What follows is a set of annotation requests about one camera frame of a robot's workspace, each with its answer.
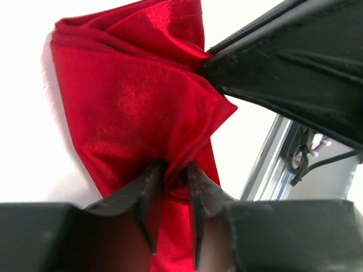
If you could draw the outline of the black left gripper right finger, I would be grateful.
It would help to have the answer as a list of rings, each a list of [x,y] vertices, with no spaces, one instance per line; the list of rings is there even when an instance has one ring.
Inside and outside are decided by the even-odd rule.
[[[194,163],[185,180],[196,270],[362,270],[362,216],[351,201],[237,201]]]

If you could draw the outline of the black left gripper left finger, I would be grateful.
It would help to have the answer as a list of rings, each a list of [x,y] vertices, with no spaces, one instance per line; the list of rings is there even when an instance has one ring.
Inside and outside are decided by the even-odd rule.
[[[155,162],[84,209],[64,202],[1,204],[1,270],[148,271],[166,167]]]

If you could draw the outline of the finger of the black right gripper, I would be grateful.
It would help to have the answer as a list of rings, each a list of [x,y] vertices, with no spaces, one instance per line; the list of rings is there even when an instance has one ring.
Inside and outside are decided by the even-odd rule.
[[[222,94],[361,150],[362,2],[305,2],[289,32],[240,57],[212,55],[202,76]]]
[[[263,15],[225,38],[208,52],[215,57],[242,56],[260,44],[294,28],[291,16],[306,6],[305,1],[282,1]]]

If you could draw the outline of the red cloth napkin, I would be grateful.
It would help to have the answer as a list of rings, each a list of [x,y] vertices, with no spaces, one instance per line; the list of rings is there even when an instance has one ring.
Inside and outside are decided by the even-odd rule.
[[[210,138],[237,109],[199,74],[210,57],[200,1],[63,18],[50,47],[74,148],[103,196],[168,162],[151,271],[193,271],[182,171],[195,162],[219,183]]]

